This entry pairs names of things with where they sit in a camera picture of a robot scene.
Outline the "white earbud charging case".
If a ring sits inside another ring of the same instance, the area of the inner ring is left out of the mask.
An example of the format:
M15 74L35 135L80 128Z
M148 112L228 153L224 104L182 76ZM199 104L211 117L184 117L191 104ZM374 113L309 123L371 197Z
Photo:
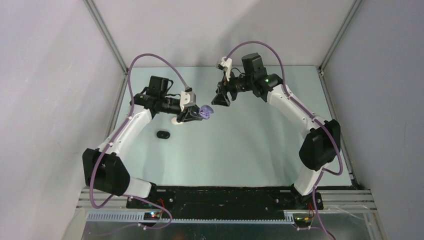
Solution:
M173 125L182 125L182 124L184 124L184 122L183 122L183 121L178 121L176 117L173 117L173 118L171 119L171 123L172 123Z

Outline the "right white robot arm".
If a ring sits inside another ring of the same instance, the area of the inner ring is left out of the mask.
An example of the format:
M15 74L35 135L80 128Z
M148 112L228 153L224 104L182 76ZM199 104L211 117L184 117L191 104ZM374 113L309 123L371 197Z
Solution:
M230 106L237 95L252 92L257 98L279 110L300 132L303 143L299 158L303 164L293 187L291 204L297 209L304 209L311 202L310 193L328 172L328 165L333 160L339 161L340 175L343 172L341 159L341 127L335 120L325 120L310 111L290 90L282 77L268 73L262 57L256 52L242 57L243 71L238 75L232 72L233 61L222 57L216 68L223 72L223 78L217 84L216 95L212 105Z

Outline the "purple earbud charging case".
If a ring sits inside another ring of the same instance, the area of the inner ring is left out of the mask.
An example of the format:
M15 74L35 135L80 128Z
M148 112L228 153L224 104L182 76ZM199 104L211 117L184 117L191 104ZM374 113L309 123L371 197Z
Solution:
M204 120L209 120L214 110L209 105L202 105L198 111L199 116Z

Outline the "black earbud charging case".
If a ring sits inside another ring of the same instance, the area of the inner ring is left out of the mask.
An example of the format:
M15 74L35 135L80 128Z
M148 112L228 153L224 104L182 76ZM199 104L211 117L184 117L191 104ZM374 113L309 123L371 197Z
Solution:
M159 139L167 140L171 136L171 133L166 130L159 130L156 132L156 137Z

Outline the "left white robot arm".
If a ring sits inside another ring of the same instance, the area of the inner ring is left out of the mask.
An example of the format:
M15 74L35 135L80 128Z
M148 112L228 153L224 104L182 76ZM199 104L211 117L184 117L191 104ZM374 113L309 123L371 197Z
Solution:
M82 154L85 183L88 187L113 196L136 196L145 208L153 208L158 194L153 183L131 176L125 158L139 133L159 113L173 115L173 122L202 121L196 95L191 88L169 94L173 81L151 76L149 85L130 100L123 122L97 148Z

